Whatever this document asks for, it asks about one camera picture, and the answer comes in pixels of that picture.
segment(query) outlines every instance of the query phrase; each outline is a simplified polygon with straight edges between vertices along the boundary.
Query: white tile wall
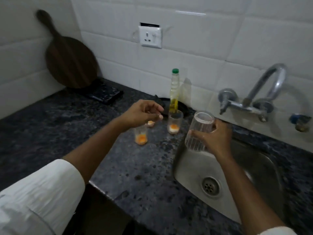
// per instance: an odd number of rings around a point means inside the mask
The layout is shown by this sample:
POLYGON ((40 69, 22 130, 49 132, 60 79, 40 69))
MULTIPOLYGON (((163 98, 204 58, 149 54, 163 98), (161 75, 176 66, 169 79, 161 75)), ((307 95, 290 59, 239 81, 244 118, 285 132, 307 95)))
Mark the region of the white tile wall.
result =
MULTIPOLYGON (((312 0, 72 0, 84 41, 104 76, 150 94, 168 96, 179 68, 181 100, 219 112, 217 93, 244 98, 265 69, 285 63, 290 76, 274 101, 270 122, 227 110, 222 119, 313 152, 311 133, 288 122, 313 116, 312 0), (139 22, 159 24, 163 48, 139 46, 139 22)), ((273 79, 257 97, 268 91, 273 79)))
POLYGON ((63 88, 46 70, 51 37, 37 9, 49 12, 63 35, 81 39, 70 0, 0 0, 0 118, 63 88))

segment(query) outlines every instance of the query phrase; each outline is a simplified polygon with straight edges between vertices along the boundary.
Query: green bottle cap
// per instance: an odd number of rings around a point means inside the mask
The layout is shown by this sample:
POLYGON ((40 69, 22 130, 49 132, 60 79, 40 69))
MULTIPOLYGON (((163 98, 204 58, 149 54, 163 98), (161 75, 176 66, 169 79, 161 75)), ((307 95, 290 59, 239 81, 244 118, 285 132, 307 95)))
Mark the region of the green bottle cap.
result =
POLYGON ((175 74, 179 73, 178 68, 174 68, 174 69, 172 70, 172 73, 175 73, 175 74))

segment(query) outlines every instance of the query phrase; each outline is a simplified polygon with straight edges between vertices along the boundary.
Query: stainless steel sink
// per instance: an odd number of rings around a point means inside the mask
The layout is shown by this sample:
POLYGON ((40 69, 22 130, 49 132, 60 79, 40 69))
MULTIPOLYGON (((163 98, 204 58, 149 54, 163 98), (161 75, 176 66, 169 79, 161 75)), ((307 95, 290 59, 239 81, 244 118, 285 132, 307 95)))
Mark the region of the stainless steel sink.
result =
MULTIPOLYGON (((266 154, 235 139, 231 142, 233 156, 266 203, 284 220, 283 190, 276 166, 266 154)), ((175 179, 204 203, 226 217, 241 223, 224 173, 214 155, 193 152, 182 142, 174 159, 175 179)))

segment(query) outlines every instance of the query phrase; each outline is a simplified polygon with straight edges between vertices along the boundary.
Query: forearm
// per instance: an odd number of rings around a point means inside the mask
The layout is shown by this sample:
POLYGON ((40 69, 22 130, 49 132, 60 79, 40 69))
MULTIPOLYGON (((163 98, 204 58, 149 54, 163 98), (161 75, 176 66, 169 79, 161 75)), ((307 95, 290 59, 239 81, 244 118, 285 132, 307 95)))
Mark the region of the forearm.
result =
POLYGON ((229 190, 236 203, 246 235, 257 235, 273 227, 285 226, 263 201, 242 168, 231 155, 219 157, 229 190))
POLYGON ((119 118, 116 118, 63 159, 76 167, 87 184, 117 137, 126 130, 119 118))

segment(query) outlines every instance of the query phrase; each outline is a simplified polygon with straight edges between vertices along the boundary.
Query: sink drain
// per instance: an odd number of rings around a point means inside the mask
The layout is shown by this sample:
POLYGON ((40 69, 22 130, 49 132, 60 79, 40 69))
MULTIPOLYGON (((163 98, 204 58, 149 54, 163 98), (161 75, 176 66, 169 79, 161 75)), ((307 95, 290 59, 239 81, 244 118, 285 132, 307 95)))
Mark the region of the sink drain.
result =
POLYGON ((209 196, 217 196, 219 194, 219 184, 213 177, 206 177, 202 181, 202 188, 209 196))

